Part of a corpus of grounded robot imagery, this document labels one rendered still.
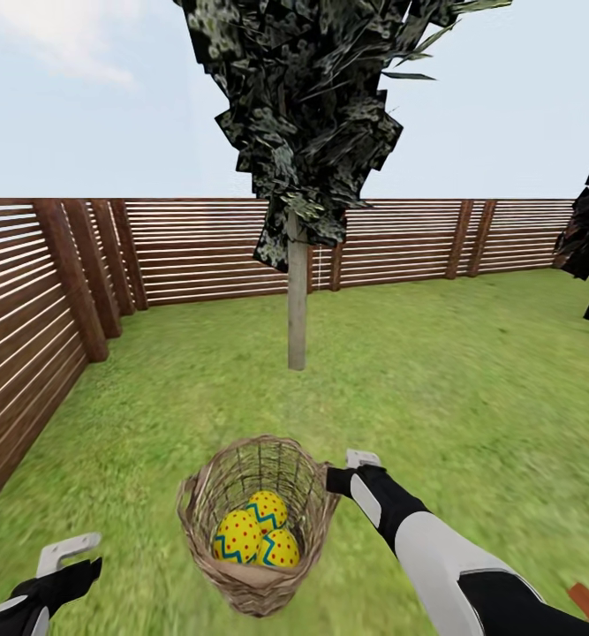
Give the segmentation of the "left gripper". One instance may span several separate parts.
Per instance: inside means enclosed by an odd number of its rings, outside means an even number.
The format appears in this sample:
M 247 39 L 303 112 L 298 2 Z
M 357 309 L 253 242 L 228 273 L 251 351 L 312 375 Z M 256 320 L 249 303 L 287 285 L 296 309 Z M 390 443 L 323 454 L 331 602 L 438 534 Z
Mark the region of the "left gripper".
M 90 560 L 84 560 L 75 565 L 64 567 L 42 578 L 33 578 L 20 583 L 11 595 L 22 593 L 38 586 L 49 586 L 57 593 L 57 605 L 54 614 L 66 602 L 83 597 L 89 591 L 90 584 L 100 578 L 102 570 L 102 557 L 90 564 Z

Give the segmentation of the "easter egg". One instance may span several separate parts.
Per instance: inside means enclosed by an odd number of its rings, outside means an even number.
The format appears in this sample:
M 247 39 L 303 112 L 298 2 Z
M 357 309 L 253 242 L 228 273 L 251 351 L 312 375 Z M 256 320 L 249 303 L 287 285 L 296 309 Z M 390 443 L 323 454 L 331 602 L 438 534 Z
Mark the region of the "easter egg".
M 215 559 L 253 563 L 260 554 L 261 529 L 251 513 L 236 508 L 223 514 L 213 535 Z
M 266 534 L 261 533 L 260 554 L 253 563 L 294 567 L 299 564 L 299 559 L 298 545 L 289 531 L 274 529 Z
M 274 529 L 287 529 L 287 507 L 278 491 L 257 488 L 245 500 L 244 510 L 258 520 L 263 534 Z

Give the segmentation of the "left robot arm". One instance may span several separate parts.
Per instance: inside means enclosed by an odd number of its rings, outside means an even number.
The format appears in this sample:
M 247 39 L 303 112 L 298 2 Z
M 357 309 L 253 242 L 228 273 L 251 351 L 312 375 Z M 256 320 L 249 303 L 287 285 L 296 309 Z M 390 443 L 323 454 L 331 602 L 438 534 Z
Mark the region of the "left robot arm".
M 36 578 L 20 583 L 0 604 L 0 636 L 46 636 L 49 620 L 66 602 L 83 597 L 100 578 L 102 557 L 64 567 L 60 559 L 75 556 L 101 542 L 97 532 L 44 547 Z

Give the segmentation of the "wicker basket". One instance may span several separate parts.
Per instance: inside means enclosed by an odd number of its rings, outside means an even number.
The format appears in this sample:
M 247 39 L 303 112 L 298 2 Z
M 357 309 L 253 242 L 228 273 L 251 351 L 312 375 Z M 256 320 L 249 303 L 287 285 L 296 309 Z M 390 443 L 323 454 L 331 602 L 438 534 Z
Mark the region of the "wicker basket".
M 274 444 L 272 456 L 276 459 L 276 475 L 284 474 L 285 461 L 291 462 L 293 466 L 291 477 L 283 477 L 283 483 L 295 489 L 299 488 L 301 479 L 307 485 L 304 501 L 285 488 L 279 490 L 287 501 L 283 504 L 288 509 L 287 521 L 290 524 L 287 530 L 299 550 L 299 564 L 294 567 L 215 559 L 213 535 L 216 525 L 221 523 L 219 497 L 223 494 L 224 498 L 229 498 L 230 489 L 249 478 L 245 472 L 245 458 L 237 458 L 235 465 L 228 466 L 225 472 L 222 461 L 229 458 L 232 452 L 237 455 L 241 448 L 255 445 L 256 459 L 261 462 L 264 460 L 264 443 Z M 296 456 L 293 457 L 284 447 Z M 330 520 L 341 500 L 341 494 L 325 489 L 328 467 L 334 465 L 331 462 L 318 464 L 298 441 L 290 437 L 258 434 L 231 441 L 218 450 L 196 476 L 189 475 L 180 482 L 176 514 L 182 521 L 194 562 L 200 567 L 203 578 L 221 593 L 224 601 L 238 614 L 256 619 L 276 616 L 290 602 L 320 560 L 327 543 Z M 213 475 L 215 477 L 211 480 Z M 233 475 L 236 475 L 236 479 L 230 479 Z M 184 510 L 182 502 L 188 490 L 191 490 L 191 498 Z

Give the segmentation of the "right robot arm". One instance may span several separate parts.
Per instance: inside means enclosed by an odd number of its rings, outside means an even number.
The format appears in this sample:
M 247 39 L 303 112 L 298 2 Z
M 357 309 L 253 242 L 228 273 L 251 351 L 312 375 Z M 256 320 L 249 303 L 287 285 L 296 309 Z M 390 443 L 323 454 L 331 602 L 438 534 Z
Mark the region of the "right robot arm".
M 370 451 L 346 450 L 325 489 L 349 497 L 385 539 L 438 636 L 589 636 L 500 558 L 465 539 L 392 480 Z

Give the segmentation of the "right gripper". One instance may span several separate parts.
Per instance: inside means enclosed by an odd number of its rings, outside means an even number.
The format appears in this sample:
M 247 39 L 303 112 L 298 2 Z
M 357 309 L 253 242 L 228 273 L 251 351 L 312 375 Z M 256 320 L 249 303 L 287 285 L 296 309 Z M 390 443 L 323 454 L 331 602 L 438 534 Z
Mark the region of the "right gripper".
M 347 489 L 347 479 L 351 475 L 351 472 L 355 472 L 356 469 L 336 469 L 335 467 L 328 467 L 325 477 L 325 489 L 328 492 L 335 492 L 343 496 L 352 499 L 349 495 L 349 489 Z

